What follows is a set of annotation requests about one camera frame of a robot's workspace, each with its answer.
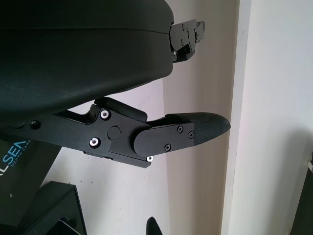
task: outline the white wall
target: white wall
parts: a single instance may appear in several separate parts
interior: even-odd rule
[[[163,79],[165,113],[214,112],[230,117],[237,1],[168,0],[175,23],[205,21],[205,38],[189,61]],[[221,230],[228,134],[167,154],[172,235]]]
[[[241,0],[238,15],[238,29],[237,29],[237,46],[236,46],[236,60],[233,86],[233,99],[231,108],[231,130],[229,135],[229,151],[227,158],[227,176],[224,193],[224,207],[223,207],[223,223],[222,235],[228,234],[231,205],[233,199],[233,185],[236,167],[238,137],[240,130],[241,109],[243,103],[243,90],[245,80],[246,67],[246,47],[248,41],[248,30],[250,22],[251,0]]]
[[[164,116],[162,80],[111,97],[147,112],[149,120]],[[91,104],[73,111],[86,113]],[[165,154],[143,169],[62,148],[45,182],[51,180],[77,186],[89,235],[144,235],[151,216],[170,234]]]
[[[292,227],[313,150],[312,9],[311,0],[252,1],[225,235],[287,235]]]

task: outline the black bracket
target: black bracket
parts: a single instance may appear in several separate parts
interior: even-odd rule
[[[187,21],[171,26],[170,41],[173,63],[190,59],[195,54],[196,43],[204,38],[203,21]]]
[[[146,120],[143,111],[111,98],[101,98],[85,115],[71,111],[43,115],[29,123],[1,128],[0,135],[2,139],[20,137],[47,142],[144,168],[151,165],[148,157],[152,155],[194,145],[186,132],[177,134],[175,123],[169,119]],[[193,131],[193,124],[180,126]],[[167,143],[173,147],[166,149]]]

